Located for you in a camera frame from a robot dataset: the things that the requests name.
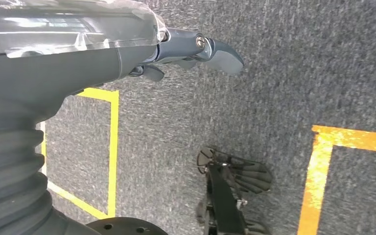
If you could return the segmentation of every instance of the robotic hand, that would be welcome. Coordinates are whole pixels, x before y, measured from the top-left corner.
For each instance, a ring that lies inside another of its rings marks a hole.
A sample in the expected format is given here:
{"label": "robotic hand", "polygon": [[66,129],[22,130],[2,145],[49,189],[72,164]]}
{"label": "robotic hand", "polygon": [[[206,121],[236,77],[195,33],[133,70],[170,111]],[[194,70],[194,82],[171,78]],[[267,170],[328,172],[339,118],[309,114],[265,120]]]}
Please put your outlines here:
{"label": "robotic hand", "polygon": [[[44,157],[35,153],[43,133],[35,126],[85,88],[128,75],[158,81],[164,73],[155,64],[189,69],[197,62],[227,73],[243,67],[228,45],[166,28],[140,2],[0,0],[0,235],[114,234],[103,222],[88,227],[52,206],[39,173]],[[126,234],[164,234],[135,219],[109,224]]]}
{"label": "robotic hand", "polygon": [[201,33],[167,28],[154,55],[134,68],[129,76],[145,75],[153,81],[160,81],[164,73],[154,64],[177,64],[188,70],[197,62],[228,74],[239,73],[244,66],[239,54],[223,42],[206,38]]}

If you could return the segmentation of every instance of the screw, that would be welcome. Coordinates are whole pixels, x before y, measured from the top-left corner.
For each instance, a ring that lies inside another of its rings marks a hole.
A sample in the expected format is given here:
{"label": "screw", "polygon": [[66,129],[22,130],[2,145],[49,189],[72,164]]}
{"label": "screw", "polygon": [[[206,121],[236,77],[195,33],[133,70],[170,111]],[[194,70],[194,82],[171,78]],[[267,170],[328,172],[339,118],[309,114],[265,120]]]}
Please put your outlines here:
{"label": "screw", "polygon": [[205,48],[205,38],[202,35],[198,35],[196,39],[197,47],[200,49]]}

